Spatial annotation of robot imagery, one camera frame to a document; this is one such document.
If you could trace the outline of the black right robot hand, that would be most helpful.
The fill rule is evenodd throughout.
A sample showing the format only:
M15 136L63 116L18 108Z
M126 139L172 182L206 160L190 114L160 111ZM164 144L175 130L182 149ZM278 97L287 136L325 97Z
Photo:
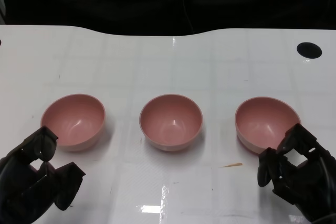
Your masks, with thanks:
M295 124L276 149L259 155L258 185L295 205L311 223L335 223L335 158Z

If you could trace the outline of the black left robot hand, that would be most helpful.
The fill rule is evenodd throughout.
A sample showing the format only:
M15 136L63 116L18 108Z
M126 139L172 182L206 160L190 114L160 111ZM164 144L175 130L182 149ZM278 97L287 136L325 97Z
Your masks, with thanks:
M73 162L51 165L57 140L43 126L1 158L1 223L33 223L52 205L71 205L85 173Z

